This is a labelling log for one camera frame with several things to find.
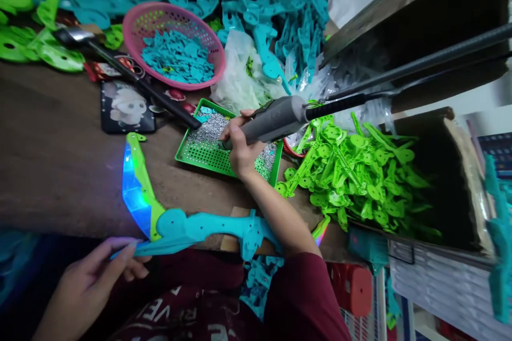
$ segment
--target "cardboard box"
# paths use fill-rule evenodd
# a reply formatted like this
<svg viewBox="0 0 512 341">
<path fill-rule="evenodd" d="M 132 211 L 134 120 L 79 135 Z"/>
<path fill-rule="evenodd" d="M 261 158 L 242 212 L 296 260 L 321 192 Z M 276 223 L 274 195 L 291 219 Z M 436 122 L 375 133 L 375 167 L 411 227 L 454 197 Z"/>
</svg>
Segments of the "cardboard box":
<svg viewBox="0 0 512 341">
<path fill-rule="evenodd" d="M 494 247 L 485 221 L 495 217 L 493 204 L 484 189 L 483 170 L 468 134 L 454 120 L 451 108 L 441 108 L 395 121 L 398 134 L 419 136 L 411 148 L 414 164 L 424 175 L 436 175 L 434 189 L 422 189 L 422 194 L 434 206 L 428 212 L 430 227 L 442 232 L 442 246 L 488 258 L 494 257 Z M 372 222 L 358 225 L 381 232 L 398 242 L 439 244 L 385 233 Z"/>
</svg>

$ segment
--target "pink plastic basket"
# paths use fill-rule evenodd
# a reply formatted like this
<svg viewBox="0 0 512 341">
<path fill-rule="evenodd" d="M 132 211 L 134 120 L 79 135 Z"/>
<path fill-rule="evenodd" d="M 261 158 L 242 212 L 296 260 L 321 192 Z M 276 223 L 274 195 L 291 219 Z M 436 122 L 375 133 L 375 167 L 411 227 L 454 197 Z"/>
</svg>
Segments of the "pink plastic basket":
<svg viewBox="0 0 512 341">
<path fill-rule="evenodd" d="M 209 51 L 208 62 L 213 63 L 211 80 L 200 84 L 179 83 L 162 76 L 144 62 L 141 53 L 146 45 L 142 39 L 154 37 L 156 31 L 170 30 L 201 39 L 202 46 Z M 128 52 L 151 76 L 184 91 L 196 91 L 217 83 L 226 69 L 224 49 L 215 32 L 193 13 L 169 3 L 143 3 L 130 9 L 123 20 L 123 38 Z"/>
</svg>

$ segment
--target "wooden table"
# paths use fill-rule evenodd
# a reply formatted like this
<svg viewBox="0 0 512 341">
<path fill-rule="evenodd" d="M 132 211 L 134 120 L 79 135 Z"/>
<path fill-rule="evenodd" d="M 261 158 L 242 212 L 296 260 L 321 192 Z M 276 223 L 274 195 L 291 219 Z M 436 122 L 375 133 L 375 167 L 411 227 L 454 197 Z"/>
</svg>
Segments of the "wooden table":
<svg viewBox="0 0 512 341">
<path fill-rule="evenodd" d="M 101 130 L 98 85 L 85 74 L 42 64 L 0 62 L 0 79 L 0 225 L 71 236 L 141 237 L 121 194 L 125 136 Z M 256 207 L 239 180 L 176 162 L 185 128 L 159 123 L 141 145 L 155 195 L 165 207 L 224 216 L 234 207 Z M 282 160 L 280 177 L 290 166 Z M 310 229 L 320 221 L 307 191 L 297 190 L 290 202 Z M 349 258 L 344 235 L 331 224 L 321 245 L 326 259 Z M 210 236 L 198 247 L 219 250 L 222 237 Z"/>
</svg>

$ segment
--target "hammer head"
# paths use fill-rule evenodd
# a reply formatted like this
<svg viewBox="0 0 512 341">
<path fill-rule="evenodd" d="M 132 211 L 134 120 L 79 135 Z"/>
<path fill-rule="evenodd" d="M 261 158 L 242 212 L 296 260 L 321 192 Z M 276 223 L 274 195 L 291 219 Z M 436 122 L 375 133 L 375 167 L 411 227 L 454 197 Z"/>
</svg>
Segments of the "hammer head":
<svg viewBox="0 0 512 341">
<path fill-rule="evenodd" d="M 53 32 L 53 37 L 67 48 L 78 48 L 95 39 L 93 32 L 81 27 L 60 28 Z"/>
</svg>

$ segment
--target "green tray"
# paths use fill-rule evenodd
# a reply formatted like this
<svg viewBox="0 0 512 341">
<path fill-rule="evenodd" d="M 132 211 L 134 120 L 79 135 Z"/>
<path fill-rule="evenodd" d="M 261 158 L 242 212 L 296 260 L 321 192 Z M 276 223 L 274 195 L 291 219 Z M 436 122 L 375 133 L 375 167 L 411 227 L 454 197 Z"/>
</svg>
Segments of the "green tray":
<svg viewBox="0 0 512 341">
<path fill-rule="evenodd" d="M 223 116 L 235 117 L 235 114 L 224 109 L 217 104 L 207 100 L 201 99 L 197 106 L 194 117 L 199 113 L 201 107 L 208 107 L 213 109 L 215 112 L 220 113 Z M 178 152 L 174 157 L 176 161 L 180 161 L 185 164 L 191 164 L 200 168 L 209 169 L 211 171 L 222 173 L 231 177 L 236 177 L 235 173 L 231 169 L 229 163 L 229 152 L 222 150 L 216 143 L 191 143 L 188 142 L 188 134 L 190 128 L 185 133 L 185 137 L 178 148 Z M 257 159 L 255 162 L 255 168 L 258 173 L 263 176 L 265 180 L 272 186 L 276 186 L 277 175 L 279 173 L 279 163 L 281 162 L 281 154 L 283 153 L 283 140 L 279 140 L 276 143 L 276 160 L 272 167 L 272 172 L 269 172 L 265 168 L 265 163 L 261 159 Z"/>
</svg>

